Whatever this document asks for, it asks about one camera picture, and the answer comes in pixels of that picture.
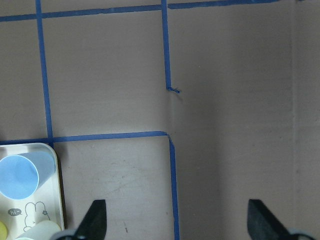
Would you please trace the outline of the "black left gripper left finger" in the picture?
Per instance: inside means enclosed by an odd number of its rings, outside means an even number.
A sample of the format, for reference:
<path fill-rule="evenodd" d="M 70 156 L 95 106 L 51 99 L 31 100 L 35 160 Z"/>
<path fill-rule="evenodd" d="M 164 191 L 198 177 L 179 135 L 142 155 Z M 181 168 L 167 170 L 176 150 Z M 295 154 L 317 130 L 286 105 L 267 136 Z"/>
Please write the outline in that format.
<path fill-rule="evenodd" d="M 94 200 L 75 231 L 75 240 L 104 240 L 107 232 L 107 208 L 104 199 Z"/>

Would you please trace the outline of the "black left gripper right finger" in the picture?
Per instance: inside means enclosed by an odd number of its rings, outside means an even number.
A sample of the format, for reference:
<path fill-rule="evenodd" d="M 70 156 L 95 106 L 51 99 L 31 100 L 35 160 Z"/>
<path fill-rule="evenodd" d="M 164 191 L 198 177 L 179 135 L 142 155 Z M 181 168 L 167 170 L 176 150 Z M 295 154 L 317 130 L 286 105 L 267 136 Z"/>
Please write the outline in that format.
<path fill-rule="evenodd" d="M 260 199 L 248 201 L 247 231 L 252 240 L 295 239 Z"/>

